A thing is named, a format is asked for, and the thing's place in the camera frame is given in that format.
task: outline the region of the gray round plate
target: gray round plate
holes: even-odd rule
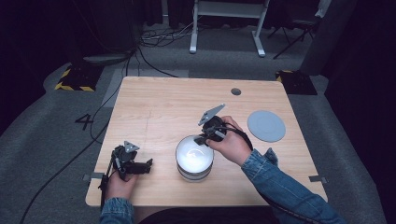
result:
[[[265,142],[276,142],[286,133],[285,123],[270,111],[258,110],[247,119],[247,126],[254,136]]]

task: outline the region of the denim sleeve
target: denim sleeve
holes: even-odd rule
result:
[[[106,200],[100,216],[100,223],[134,224],[134,208],[128,200],[123,198]]]
[[[264,155],[254,149],[242,171],[259,193],[293,213],[319,223],[346,223],[319,195],[283,173],[271,148]],[[281,223],[304,223],[279,209],[274,210]]]

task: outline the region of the metal container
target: metal container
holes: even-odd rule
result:
[[[213,149],[205,144],[195,143],[198,135],[191,135],[177,145],[177,169],[182,177],[189,182],[203,181],[210,173],[213,164]]]

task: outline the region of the hand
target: hand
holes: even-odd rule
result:
[[[106,199],[124,198],[130,200],[138,177],[139,175],[127,175],[125,178],[127,181],[123,181],[117,172],[114,173],[108,180]]]
[[[233,120],[232,117],[226,116],[221,118],[223,122],[232,124],[235,128],[243,131],[241,127]],[[228,128],[234,128],[232,125],[227,124]],[[244,138],[233,131],[227,131],[225,138],[221,142],[216,142],[210,139],[206,143],[216,151],[220,152],[227,160],[235,162],[239,166],[244,164],[245,160],[251,153],[248,144]]]

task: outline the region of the table top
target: table top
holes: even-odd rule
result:
[[[233,95],[237,88],[240,95]],[[200,183],[185,181],[177,170],[177,144],[188,135],[200,134],[198,121],[208,109],[225,107],[219,117],[230,115],[261,153],[271,147],[279,168],[327,201],[300,126],[283,85],[277,81],[208,78],[126,77],[111,115],[94,171],[105,173],[111,151],[129,141],[140,149],[136,162],[153,159],[151,171],[139,176],[131,198],[134,206],[246,206],[267,205],[241,168],[215,151],[209,176]],[[285,136],[274,143],[254,137],[248,116],[257,110],[277,114],[285,123]],[[100,179],[93,179],[86,203],[99,206]]]

